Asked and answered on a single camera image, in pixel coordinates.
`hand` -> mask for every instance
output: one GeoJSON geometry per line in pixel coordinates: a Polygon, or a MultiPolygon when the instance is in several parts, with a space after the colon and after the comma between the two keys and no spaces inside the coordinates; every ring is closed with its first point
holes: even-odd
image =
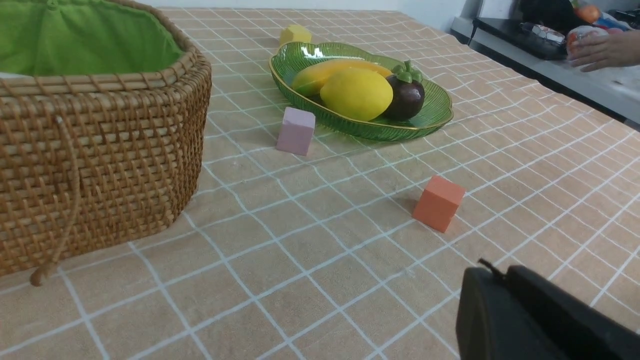
{"type": "Polygon", "coordinates": [[[640,65],[640,31],[587,37],[573,43],[568,60],[572,67],[588,65],[580,71],[590,72],[606,67],[640,65]]]}

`basket handle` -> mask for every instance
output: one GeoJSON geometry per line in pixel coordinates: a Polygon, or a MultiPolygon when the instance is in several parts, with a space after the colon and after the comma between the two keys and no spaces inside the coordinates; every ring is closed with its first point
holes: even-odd
{"type": "Polygon", "coordinates": [[[68,222],[65,224],[60,239],[56,244],[51,257],[42,263],[36,271],[31,274],[29,281],[33,286],[42,286],[43,280],[48,279],[58,267],[58,261],[60,260],[60,254],[62,249],[67,243],[69,233],[71,233],[71,227],[75,224],[78,209],[80,208],[80,170],[78,169],[76,152],[72,145],[72,139],[69,135],[69,125],[62,119],[62,117],[56,117],[58,127],[60,127],[60,134],[62,135],[62,142],[67,147],[69,158],[71,160],[71,190],[73,191],[73,203],[71,205],[71,214],[68,222]]]}

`beige tablecloth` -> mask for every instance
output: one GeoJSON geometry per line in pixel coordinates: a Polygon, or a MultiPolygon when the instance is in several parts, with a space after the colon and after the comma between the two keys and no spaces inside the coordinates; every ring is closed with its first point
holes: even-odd
{"type": "Polygon", "coordinates": [[[461,275],[523,263],[640,328],[640,136],[394,12],[168,10],[211,59],[197,194],[169,230],[0,278],[3,359],[453,359],[461,275]],[[406,143],[316,130],[274,150],[268,74],[306,26],[412,59],[455,118],[406,143]],[[468,192],[446,234],[411,211],[435,174],[468,192]]]}

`lemon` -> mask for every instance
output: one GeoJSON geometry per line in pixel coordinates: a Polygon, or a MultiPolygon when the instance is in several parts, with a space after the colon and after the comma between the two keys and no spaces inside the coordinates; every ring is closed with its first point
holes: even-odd
{"type": "Polygon", "coordinates": [[[389,107],[394,91],[377,72],[348,68],[327,80],[320,89],[320,98],[328,109],[344,117],[371,121],[389,107]]]}

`leaf-shaped plate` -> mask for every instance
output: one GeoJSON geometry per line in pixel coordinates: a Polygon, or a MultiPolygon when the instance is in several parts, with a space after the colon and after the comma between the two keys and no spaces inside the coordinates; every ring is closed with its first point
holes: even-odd
{"type": "Polygon", "coordinates": [[[393,69],[403,65],[403,61],[370,54],[352,45],[339,42],[309,44],[289,42],[278,49],[269,60],[269,69],[282,94],[298,109],[309,111],[316,116],[316,122],[359,138],[374,141],[399,141],[426,136],[453,118],[451,97],[446,90],[427,79],[422,80],[425,101],[422,110],[410,122],[392,122],[378,117],[370,122],[344,117],[314,99],[306,98],[291,87],[294,76],[302,69],[321,61],[336,58],[363,59],[393,69]]]}

